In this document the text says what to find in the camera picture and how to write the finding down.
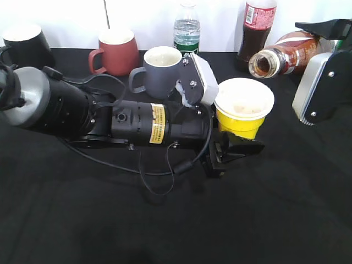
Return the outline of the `silver-padded right gripper finger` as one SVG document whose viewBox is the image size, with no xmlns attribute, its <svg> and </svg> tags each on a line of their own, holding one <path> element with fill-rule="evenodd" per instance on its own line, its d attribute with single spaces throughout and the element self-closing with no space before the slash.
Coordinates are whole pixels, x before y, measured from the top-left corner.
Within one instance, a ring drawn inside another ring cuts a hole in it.
<svg viewBox="0 0 352 264">
<path fill-rule="evenodd" d="M 351 105 L 351 52 L 338 50 L 313 56 L 303 73 L 292 102 L 298 119 L 312 126 Z"/>
</svg>

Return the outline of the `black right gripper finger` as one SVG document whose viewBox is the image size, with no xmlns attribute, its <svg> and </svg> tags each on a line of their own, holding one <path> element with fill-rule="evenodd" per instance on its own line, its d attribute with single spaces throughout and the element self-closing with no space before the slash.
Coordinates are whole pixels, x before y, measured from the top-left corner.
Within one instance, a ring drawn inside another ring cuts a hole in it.
<svg viewBox="0 0 352 264">
<path fill-rule="evenodd" d="M 326 40 L 345 40 L 351 31 L 351 19 L 333 19 L 320 23 L 296 22 L 295 27 Z"/>
</svg>

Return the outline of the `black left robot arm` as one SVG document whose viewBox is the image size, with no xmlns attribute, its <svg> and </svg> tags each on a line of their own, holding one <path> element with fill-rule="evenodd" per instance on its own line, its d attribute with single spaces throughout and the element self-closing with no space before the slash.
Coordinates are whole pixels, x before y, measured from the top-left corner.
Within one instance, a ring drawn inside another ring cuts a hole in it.
<svg viewBox="0 0 352 264">
<path fill-rule="evenodd" d="M 208 175 L 219 177 L 235 160 L 263 150 L 260 141 L 218 131 L 219 120 L 205 100 L 206 81 L 215 78 L 205 60 L 187 54 L 175 71 L 181 77 L 171 97 L 149 103 L 88 87 L 91 76 L 71 79 L 50 67 L 1 65 L 1 119 L 53 135 L 77 153 L 84 148 L 140 146 L 196 151 L 196 157 L 171 167 L 171 175 L 201 162 Z"/>
</svg>

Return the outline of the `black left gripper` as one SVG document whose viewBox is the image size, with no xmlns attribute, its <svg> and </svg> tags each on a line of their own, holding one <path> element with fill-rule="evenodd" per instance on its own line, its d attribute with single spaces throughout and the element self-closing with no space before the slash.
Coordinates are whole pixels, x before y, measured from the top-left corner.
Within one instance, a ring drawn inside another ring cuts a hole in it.
<svg viewBox="0 0 352 264">
<path fill-rule="evenodd" d="M 213 117 L 210 105 L 218 95 L 218 82 L 209 62 L 194 53 L 184 54 L 178 73 L 176 86 L 168 97 L 170 101 L 165 104 L 167 126 L 164 145 L 177 142 L 182 149 L 201 149 Z M 214 131 L 202 155 L 206 177 L 220 178 L 235 166 L 235 160 L 258 155 L 264 148 L 261 141 L 228 131 Z"/>
</svg>

